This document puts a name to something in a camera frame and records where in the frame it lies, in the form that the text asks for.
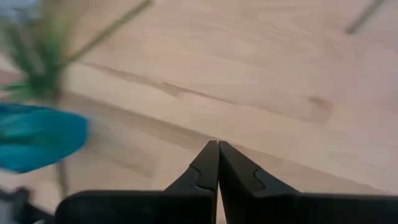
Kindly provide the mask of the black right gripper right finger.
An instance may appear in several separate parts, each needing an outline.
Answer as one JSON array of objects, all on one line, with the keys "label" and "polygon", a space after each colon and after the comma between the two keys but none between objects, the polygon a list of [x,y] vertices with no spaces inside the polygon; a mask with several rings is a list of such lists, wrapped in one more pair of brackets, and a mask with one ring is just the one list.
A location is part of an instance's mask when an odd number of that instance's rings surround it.
[{"label": "black right gripper right finger", "polygon": [[398,224],[397,195],[300,192],[219,142],[227,224]]}]

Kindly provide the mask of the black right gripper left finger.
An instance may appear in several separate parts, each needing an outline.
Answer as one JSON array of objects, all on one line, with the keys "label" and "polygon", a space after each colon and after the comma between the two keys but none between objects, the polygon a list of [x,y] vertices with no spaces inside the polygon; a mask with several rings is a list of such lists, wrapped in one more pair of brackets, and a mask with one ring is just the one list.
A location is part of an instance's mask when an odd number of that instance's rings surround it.
[{"label": "black right gripper left finger", "polygon": [[209,141],[164,190],[85,190],[64,199],[55,224],[215,224],[220,150]]}]

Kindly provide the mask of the white blossom flower bunch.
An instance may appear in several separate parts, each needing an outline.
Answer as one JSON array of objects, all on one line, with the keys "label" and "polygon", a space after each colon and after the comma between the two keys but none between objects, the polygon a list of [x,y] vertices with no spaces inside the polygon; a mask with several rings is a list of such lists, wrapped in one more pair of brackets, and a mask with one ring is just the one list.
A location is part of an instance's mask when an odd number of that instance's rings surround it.
[{"label": "white blossom flower bunch", "polygon": [[2,90],[21,101],[58,100],[70,29],[67,6],[63,0],[0,0],[0,53],[21,76]]}]

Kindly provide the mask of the red blossom flower bunch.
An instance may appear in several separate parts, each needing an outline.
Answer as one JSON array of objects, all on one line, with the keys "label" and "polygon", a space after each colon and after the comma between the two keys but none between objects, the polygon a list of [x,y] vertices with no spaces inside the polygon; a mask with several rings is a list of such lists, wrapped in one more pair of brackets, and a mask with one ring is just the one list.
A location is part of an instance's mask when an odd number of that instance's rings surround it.
[{"label": "red blossom flower bunch", "polygon": [[357,33],[388,0],[372,0],[360,15],[345,29],[346,34]]}]

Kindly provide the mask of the blue patterned glass vase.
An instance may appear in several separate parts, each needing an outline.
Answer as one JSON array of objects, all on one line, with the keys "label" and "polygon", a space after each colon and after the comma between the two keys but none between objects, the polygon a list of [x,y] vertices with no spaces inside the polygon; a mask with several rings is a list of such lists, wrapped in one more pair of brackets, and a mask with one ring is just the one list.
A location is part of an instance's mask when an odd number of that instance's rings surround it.
[{"label": "blue patterned glass vase", "polygon": [[44,106],[0,102],[0,168],[31,172],[81,149],[89,120]]}]

